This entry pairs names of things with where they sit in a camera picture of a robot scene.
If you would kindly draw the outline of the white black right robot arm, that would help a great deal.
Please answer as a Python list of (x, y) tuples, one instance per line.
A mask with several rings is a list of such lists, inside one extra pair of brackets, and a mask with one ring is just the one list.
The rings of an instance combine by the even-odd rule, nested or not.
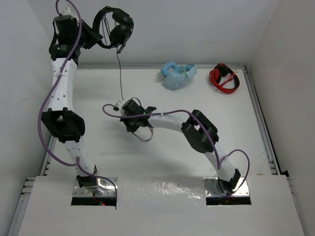
[(219, 185), (226, 193), (231, 193), (240, 180), (240, 171), (230, 163), (227, 154), (219, 143), (218, 129), (199, 110), (192, 114), (198, 119), (195, 121), (189, 114), (161, 114), (153, 116), (155, 107), (144, 109), (133, 99), (127, 102), (118, 102), (117, 111), (124, 117), (120, 119), (128, 132), (135, 132), (139, 127), (165, 128), (180, 132), (195, 151), (204, 154), (215, 168)]

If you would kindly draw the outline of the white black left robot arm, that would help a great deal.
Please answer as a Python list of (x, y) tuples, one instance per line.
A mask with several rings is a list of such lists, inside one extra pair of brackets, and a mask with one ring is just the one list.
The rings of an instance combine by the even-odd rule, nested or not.
[(76, 166), (79, 187), (98, 187), (96, 165), (87, 156), (83, 136), (85, 122), (74, 112), (73, 81), (81, 48), (90, 49), (103, 37), (83, 20), (70, 15), (54, 18), (54, 37), (49, 53), (53, 66), (53, 91), (40, 120), (67, 149)]

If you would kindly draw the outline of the black headset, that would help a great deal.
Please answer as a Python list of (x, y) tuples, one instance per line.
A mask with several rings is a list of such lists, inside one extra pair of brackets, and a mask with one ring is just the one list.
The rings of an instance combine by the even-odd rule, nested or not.
[(102, 42), (103, 36), (97, 40), (97, 44), (104, 49), (117, 48), (117, 54), (120, 54), (132, 35), (134, 22), (130, 15), (120, 8), (106, 6), (94, 18), (92, 27), (94, 32), (99, 33), (101, 21), (105, 19), (107, 13), (112, 13), (112, 19), (117, 25), (109, 33), (109, 45)]

